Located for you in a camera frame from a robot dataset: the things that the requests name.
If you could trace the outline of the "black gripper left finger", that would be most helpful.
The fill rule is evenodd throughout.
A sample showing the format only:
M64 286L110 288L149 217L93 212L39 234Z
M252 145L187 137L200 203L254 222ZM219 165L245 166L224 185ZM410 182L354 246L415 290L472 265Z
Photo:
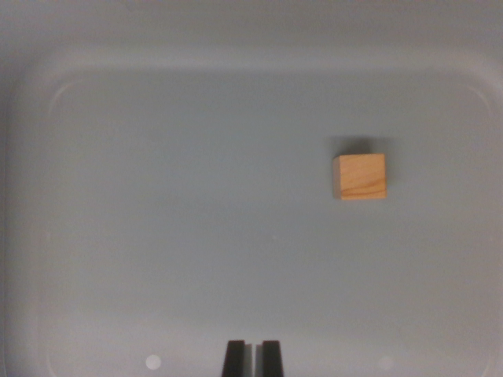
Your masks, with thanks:
M222 366L222 377L252 376L252 345L244 340L230 340L227 343Z

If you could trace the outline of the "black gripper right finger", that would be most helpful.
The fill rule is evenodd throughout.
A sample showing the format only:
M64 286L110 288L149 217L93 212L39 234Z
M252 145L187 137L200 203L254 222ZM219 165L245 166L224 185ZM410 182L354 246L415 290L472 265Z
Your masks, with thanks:
M255 347L255 376L284 377L281 343L266 340Z

